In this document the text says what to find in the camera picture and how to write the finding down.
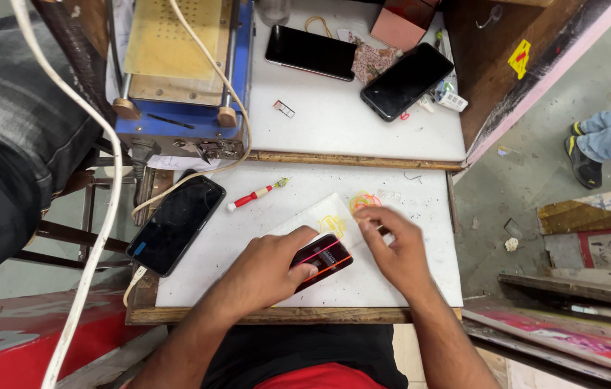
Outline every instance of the yellow warning sticker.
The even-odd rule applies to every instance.
[[[512,56],[507,60],[509,66],[512,66],[514,70],[517,71],[517,75],[519,80],[521,80],[526,74],[526,63],[529,61],[529,49],[531,48],[531,44],[526,40],[522,40],[512,53]]]

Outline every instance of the black phone case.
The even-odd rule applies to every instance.
[[[422,45],[428,45],[430,46],[430,44],[428,43],[421,43],[418,46],[422,46]],[[404,55],[404,57],[399,58],[397,64],[401,61],[404,60],[405,57],[412,55],[415,53],[415,50],[418,49],[418,46],[413,49],[413,51],[409,51],[408,53],[406,53]],[[382,75],[384,75],[385,73],[387,73],[388,71],[391,71],[394,68],[394,65],[391,66],[390,68],[388,68],[387,70],[385,70],[381,75],[378,75],[375,80],[379,79],[379,77],[382,77]],[[452,68],[442,77],[439,78],[439,80],[437,82],[442,81],[442,79],[444,79],[445,77],[447,77],[449,75],[449,73],[452,73],[452,70],[454,70],[454,65],[452,65]],[[406,111],[409,107],[411,107],[413,104],[416,103],[416,101],[418,101],[421,97],[423,97],[424,94],[428,93],[432,88],[435,88],[435,85],[437,85],[437,82],[435,84],[433,84],[431,87],[427,88],[423,93],[419,94],[416,98],[414,98],[410,104],[406,105],[405,107],[402,107],[400,110],[398,110],[397,112],[394,112],[393,115],[388,114],[387,112],[382,111],[381,109],[378,108],[377,105],[375,105],[372,101],[370,101],[368,99],[368,96],[365,95],[365,91],[368,90],[368,88],[370,88],[370,86],[374,85],[375,80],[371,81],[368,85],[366,85],[362,90],[361,90],[361,99],[363,99],[363,101],[370,107],[372,108],[373,111],[375,111],[375,113],[377,113],[378,116],[380,116],[380,118],[382,118],[382,120],[386,121],[386,122],[393,122],[396,118],[399,117],[399,115],[401,115],[402,113],[404,113],[404,111]]]
[[[318,75],[324,75],[326,77],[335,78],[337,80],[344,80],[344,81],[352,82],[353,79],[355,78],[355,74],[353,73],[353,71],[351,71],[346,76],[335,75],[335,74],[332,74],[332,73],[328,73],[327,71],[322,71],[322,70],[319,70],[319,69],[316,69],[316,68],[312,68],[312,67],[309,67],[309,66],[304,66],[304,65],[302,66],[301,64],[287,63],[287,62],[284,62],[283,60],[281,60],[279,58],[271,58],[269,56],[269,53],[271,51],[270,49],[271,49],[271,45],[273,43],[272,35],[275,34],[276,28],[285,28],[285,29],[288,29],[288,30],[294,30],[294,31],[303,32],[305,34],[312,35],[314,39],[318,39],[318,40],[322,40],[322,39],[331,40],[331,39],[333,39],[333,38],[329,38],[329,37],[323,37],[323,36],[318,35],[318,34],[313,34],[311,32],[307,32],[307,31],[300,31],[300,30],[296,30],[294,28],[288,28],[288,27],[284,27],[284,26],[275,25],[275,26],[272,26],[272,28],[271,28],[271,34],[269,36],[269,43],[267,44],[267,49],[266,49],[266,53],[265,53],[265,59],[267,61],[273,62],[275,64],[279,64],[281,66],[285,66],[285,67],[288,67],[288,68],[293,68],[293,69],[296,69],[296,70],[300,70],[300,71],[307,71],[309,73],[315,73],[315,74],[318,74]]]
[[[353,256],[351,256],[351,252],[349,252],[344,245],[338,241],[338,238],[336,238],[334,234],[328,234],[327,236],[321,237],[315,242],[308,244],[301,250],[298,250],[298,252],[296,252],[296,254],[293,256],[290,267],[294,267],[301,263],[313,264],[322,272],[303,281],[303,283],[296,288],[294,293],[298,293],[301,290],[314,285],[337,271],[349,266],[353,263]]]
[[[183,178],[185,178],[185,177],[189,176],[190,174],[194,174],[194,173],[197,173],[197,171],[192,170],[192,169],[188,169],[188,170],[186,170],[186,171],[185,171],[185,173],[183,173],[183,175],[181,176],[181,178],[180,178],[180,179],[183,179]],[[168,276],[170,276],[170,275],[171,275],[171,273],[173,273],[173,270],[176,268],[176,266],[178,266],[178,262],[180,262],[181,258],[183,258],[183,255],[185,255],[185,253],[186,253],[186,252],[188,252],[188,249],[190,248],[190,245],[192,245],[192,244],[193,244],[193,242],[195,242],[195,239],[197,239],[197,235],[199,235],[199,233],[200,233],[200,232],[202,232],[202,229],[204,229],[204,228],[205,228],[205,225],[207,224],[207,221],[209,220],[209,218],[211,218],[211,217],[212,217],[212,215],[214,215],[214,212],[216,212],[216,209],[218,209],[218,208],[219,208],[219,205],[221,205],[222,201],[223,201],[223,200],[224,200],[224,198],[226,197],[226,190],[224,189],[224,187],[222,187],[221,185],[217,184],[217,183],[216,183],[216,182],[214,182],[214,181],[211,181],[211,182],[212,182],[214,185],[216,185],[216,186],[217,186],[219,189],[221,189],[222,194],[221,194],[221,197],[220,197],[219,201],[217,201],[217,203],[216,203],[216,205],[214,206],[214,208],[212,208],[212,209],[209,211],[209,213],[207,213],[207,216],[205,217],[205,220],[203,220],[203,221],[202,221],[202,224],[201,224],[201,225],[200,225],[200,227],[197,229],[197,231],[196,231],[196,232],[193,234],[193,236],[190,238],[190,240],[188,241],[188,244],[185,246],[185,249],[183,249],[183,251],[182,251],[182,252],[181,252],[181,253],[178,255],[178,258],[176,258],[176,259],[173,261],[173,265],[171,265],[171,268],[169,268],[169,271],[168,271],[168,272],[166,272],[165,274],[160,274],[160,273],[157,273],[156,271],[154,271],[154,270],[152,270],[152,269],[149,269],[149,268],[148,268],[148,270],[153,271],[153,272],[154,272],[154,273],[156,273],[156,274],[157,274],[159,277],[168,277]],[[156,210],[154,210],[154,213],[152,213],[152,215],[151,215],[151,216],[149,216],[149,218],[147,218],[147,220],[148,220],[148,221],[149,221],[149,220],[151,220],[151,219],[152,219],[152,217],[154,217],[154,215],[157,213],[157,211],[158,211],[160,208],[162,208],[162,204],[163,204],[163,202],[164,202],[164,201],[166,201],[166,197],[164,197],[164,199],[163,199],[163,200],[162,200],[162,202],[159,204],[159,206],[157,207],[157,209],[156,209]],[[143,230],[143,229],[144,229],[144,228],[147,226],[148,221],[147,221],[147,222],[145,222],[145,224],[142,226],[142,228],[140,228],[140,229],[139,229],[140,231],[142,231],[142,230]],[[133,257],[130,255],[130,251],[132,250],[132,245],[135,243],[135,240],[136,240],[136,239],[137,239],[137,235],[135,236],[135,238],[133,238],[133,239],[130,241],[130,244],[128,244],[128,248],[126,249],[126,257],[128,257],[128,259],[130,259],[130,260],[134,261],[135,263],[137,263],[137,264],[138,264],[138,265],[140,265],[140,266],[145,266],[144,264],[142,264],[142,263],[138,262],[138,261],[137,261],[135,258],[133,258]]]

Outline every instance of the yellow heating plate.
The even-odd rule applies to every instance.
[[[176,0],[190,27],[216,56],[222,2]],[[137,0],[125,72],[213,80],[214,69],[175,16],[167,0]]]

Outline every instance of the sim card tray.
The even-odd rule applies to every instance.
[[[274,103],[274,105],[272,105],[272,106],[274,107],[274,109],[276,109],[278,111],[281,111],[281,113],[283,113],[284,115],[288,116],[289,118],[293,118],[293,115],[296,114],[296,112],[294,112],[286,104],[281,102],[281,100],[277,100]]]

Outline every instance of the pile of rubber bands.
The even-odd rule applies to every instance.
[[[349,201],[349,208],[352,214],[357,210],[368,208],[369,206],[382,206],[382,201],[375,197],[374,194],[370,194],[364,190],[356,193],[356,196]]]

